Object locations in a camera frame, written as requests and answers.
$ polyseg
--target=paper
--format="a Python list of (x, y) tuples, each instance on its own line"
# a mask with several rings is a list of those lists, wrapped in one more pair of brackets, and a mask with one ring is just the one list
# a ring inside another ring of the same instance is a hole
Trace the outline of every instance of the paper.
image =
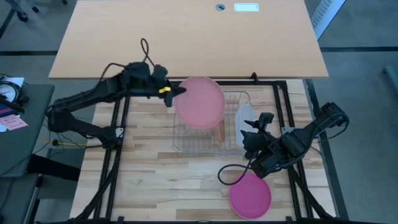
[(7, 128), (4, 125), (0, 124), (0, 133), (5, 131), (7, 131)]
[(4, 78), (4, 81), (9, 81), (9, 82), (17, 84), (19, 87), (22, 87), (22, 84), (24, 84), (24, 79), (25, 79), (24, 77), (21, 77), (21, 78), (7, 77), (7, 78)]
[(0, 118), (0, 124), (10, 131), (27, 126), (25, 121), (14, 114)]

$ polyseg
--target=wooden table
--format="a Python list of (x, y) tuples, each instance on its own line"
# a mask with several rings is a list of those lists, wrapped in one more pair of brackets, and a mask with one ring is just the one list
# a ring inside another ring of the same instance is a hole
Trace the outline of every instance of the wooden table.
[[(304, 127), (312, 117), (303, 83), (301, 80), (287, 80), (287, 84), (295, 125)], [(271, 86), (222, 87), (224, 90), (248, 92), (256, 118), (265, 111), (277, 113)], [(112, 111), (113, 104), (98, 104), (93, 123), (108, 126)], [(125, 220), (242, 220), (229, 205), (229, 187), (219, 183), (216, 175), (226, 164), (246, 165), (247, 160), (242, 155), (179, 154), (172, 146), (173, 126), (174, 109), (166, 108), (162, 100), (131, 100), (112, 219), (124, 216)], [(277, 116), (267, 130), (280, 136)], [(90, 140), (88, 144), (98, 143)], [(86, 150), (71, 217), (78, 215), (97, 191), (103, 159), (104, 149)], [(335, 215), (321, 155), (311, 149), (303, 163), (309, 189), (325, 210)], [(222, 176), (224, 181), (231, 182), (242, 171), (239, 168), (227, 170)], [(265, 180), (272, 190), (272, 205), (260, 220), (294, 217), (287, 171), (271, 174)], [(304, 211), (301, 191), (298, 193)], [(101, 217), (104, 216), (106, 199)]]
[[(220, 3), (225, 10), (216, 10)], [(328, 76), (303, 0), (258, 1), (257, 12), (236, 11), (234, 3), (78, 1), (50, 78), (98, 79), (110, 62), (141, 61), (142, 37), (169, 78)], [(111, 67), (105, 77), (119, 71)]]

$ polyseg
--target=wire dish rack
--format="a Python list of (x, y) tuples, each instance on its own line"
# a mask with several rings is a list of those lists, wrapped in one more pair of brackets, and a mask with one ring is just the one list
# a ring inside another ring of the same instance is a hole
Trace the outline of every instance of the wire dish rack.
[(199, 130), (186, 125), (174, 113), (173, 147), (181, 153), (243, 153), (244, 149), (236, 144), (235, 115), (243, 104), (251, 104), (245, 91), (224, 91), (226, 100), (224, 109), (225, 141), (219, 142), (214, 129)]

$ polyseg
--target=chair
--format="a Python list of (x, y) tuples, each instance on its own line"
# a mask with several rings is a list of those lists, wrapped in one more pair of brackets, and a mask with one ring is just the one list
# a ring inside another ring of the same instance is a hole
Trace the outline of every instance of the chair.
[[(49, 149), (47, 157), (74, 167), (81, 167), (84, 149)], [(0, 178), (0, 223), (33, 223), (40, 201), (73, 199), (77, 182), (41, 174)]]
[[(32, 10), (36, 13), (39, 12), (39, 9), (36, 6), (33, 6), (35, 0), (30, 0), (29, 4), (30, 7), (32, 8)], [(62, 3), (64, 5), (68, 4), (67, 0), (61, 0)], [(27, 21), (27, 14), (22, 10), (22, 8), (20, 7), (19, 3), (16, 0), (6, 0), (6, 2), (8, 2), (11, 7), (13, 8), (13, 10), (15, 10), (17, 12), (17, 16), (18, 19), (22, 22), (26, 22)]]

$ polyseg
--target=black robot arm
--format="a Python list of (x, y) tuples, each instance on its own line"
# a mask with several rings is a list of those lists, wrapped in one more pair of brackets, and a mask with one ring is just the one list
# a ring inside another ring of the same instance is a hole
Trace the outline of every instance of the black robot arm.
[(165, 77), (166, 68), (155, 65), (152, 75), (145, 62), (133, 62), (124, 66), (121, 73), (102, 80), (91, 90), (66, 98), (57, 99), (46, 113), (49, 119), (49, 130), (56, 133), (74, 131), (87, 138), (98, 138), (103, 148), (110, 149), (119, 144), (123, 131), (114, 127), (98, 127), (76, 119), (72, 112), (97, 103), (112, 103), (126, 96), (159, 97), (171, 107), (173, 97), (186, 89), (173, 86)]
[(250, 167), (260, 178), (291, 167), (304, 157), (313, 139), (326, 128), (345, 125), (345, 130), (349, 122), (347, 114), (335, 103), (327, 103), (322, 106), (317, 118), (306, 127), (294, 129), (275, 138), (266, 131), (267, 124), (272, 122), (273, 117), (271, 113), (262, 113), (258, 121), (245, 121), (257, 128), (257, 133), (241, 131), (244, 136), (244, 149), (247, 150), (246, 157), (256, 158)]

